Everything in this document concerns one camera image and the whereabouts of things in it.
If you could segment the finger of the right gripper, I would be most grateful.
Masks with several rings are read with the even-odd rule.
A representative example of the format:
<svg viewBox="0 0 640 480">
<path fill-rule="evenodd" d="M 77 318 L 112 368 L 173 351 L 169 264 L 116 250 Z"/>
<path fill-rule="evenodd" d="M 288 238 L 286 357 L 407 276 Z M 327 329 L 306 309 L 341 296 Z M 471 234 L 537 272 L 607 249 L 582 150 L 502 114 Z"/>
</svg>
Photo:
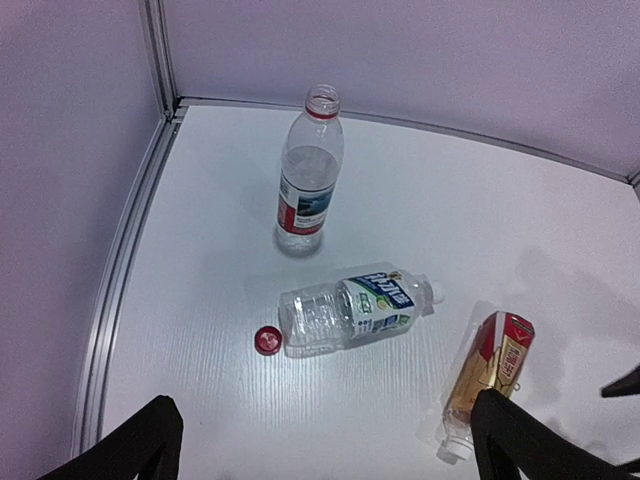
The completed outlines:
<svg viewBox="0 0 640 480">
<path fill-rule="evenodd" d="M 640 394 L 640 366 L 600 390 L 602 398 L 618 398 Z"/>
</svg>

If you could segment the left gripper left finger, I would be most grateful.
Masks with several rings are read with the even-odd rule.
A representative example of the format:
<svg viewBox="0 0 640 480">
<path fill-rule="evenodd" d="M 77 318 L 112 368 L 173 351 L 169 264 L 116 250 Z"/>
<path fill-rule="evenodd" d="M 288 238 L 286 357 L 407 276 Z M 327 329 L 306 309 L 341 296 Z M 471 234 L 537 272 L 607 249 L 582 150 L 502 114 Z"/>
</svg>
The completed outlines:
<svg viewBox="0 0 640 480">
<path fill-rule="evenodd" d="M 172 479 L 179 473 L 184 422 L 174 400 L 159 395 L 45 479 Z"/>
</svg>

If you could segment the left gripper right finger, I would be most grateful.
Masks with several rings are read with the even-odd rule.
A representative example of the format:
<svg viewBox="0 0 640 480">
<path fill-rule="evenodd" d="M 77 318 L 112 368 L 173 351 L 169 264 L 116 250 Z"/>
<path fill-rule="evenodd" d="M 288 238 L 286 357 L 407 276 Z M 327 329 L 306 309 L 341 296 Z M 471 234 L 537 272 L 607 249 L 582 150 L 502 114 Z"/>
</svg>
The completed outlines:
<svg viewBox="0 0 640 480">
<path fill-rule="evenodd" d="M 482 479 L 637 479 L 639 461 L 613 465 L 554 433 L 494 389 L 479 393 L 471 431 Z"/>
</svg>

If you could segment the gold red tea bottle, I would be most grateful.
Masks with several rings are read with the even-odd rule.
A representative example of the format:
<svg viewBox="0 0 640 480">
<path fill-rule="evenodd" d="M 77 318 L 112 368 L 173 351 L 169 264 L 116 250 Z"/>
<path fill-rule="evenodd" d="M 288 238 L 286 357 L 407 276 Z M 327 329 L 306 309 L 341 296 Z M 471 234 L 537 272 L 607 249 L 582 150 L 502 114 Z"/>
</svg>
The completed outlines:
<svg viewBox="0 0 640 480">
<path fill-rule="evenodd" d="M 496 390 L 509 397 L 519 389 L 519 377 L 535 338 L 533 323 L 497 310 L 469 324 L 444 386 L 437 457 L 447 464 L 465 462 L 474 453 L 471 413 L 478 395 Z"/>
</svg>

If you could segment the red bottle cap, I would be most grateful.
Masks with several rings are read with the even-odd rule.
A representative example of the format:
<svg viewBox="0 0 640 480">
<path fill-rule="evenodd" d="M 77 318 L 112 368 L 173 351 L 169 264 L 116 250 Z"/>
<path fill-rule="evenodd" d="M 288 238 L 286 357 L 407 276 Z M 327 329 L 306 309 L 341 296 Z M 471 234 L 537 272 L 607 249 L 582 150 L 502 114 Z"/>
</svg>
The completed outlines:
<svg viewBox="0 0 640 480">
<path fill-rule="evenodd" d="M 282 343 L 282 333 L 274 326 L 263 326 L 256 331 L 254 336 L 254 348 L 263 356 L 277 354 L 281 349 Z"/>
</svg>

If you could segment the clear bottle red white label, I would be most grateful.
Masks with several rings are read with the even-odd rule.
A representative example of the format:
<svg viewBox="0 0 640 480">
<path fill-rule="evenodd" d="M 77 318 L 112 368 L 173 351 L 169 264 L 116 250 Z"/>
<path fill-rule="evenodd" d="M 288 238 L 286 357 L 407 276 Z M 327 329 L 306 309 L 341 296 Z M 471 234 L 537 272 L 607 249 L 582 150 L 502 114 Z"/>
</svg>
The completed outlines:
<svg viewBox="0 0 640 480">
<path fill-rule="evenodd" d="M 307 257 L 320 248 L 344 158 L 340 110 L 336 88 L 315 85 L 288 131 L 281 156 L 275 230 L 276 244 L 288 256 Z"/>
</svg>

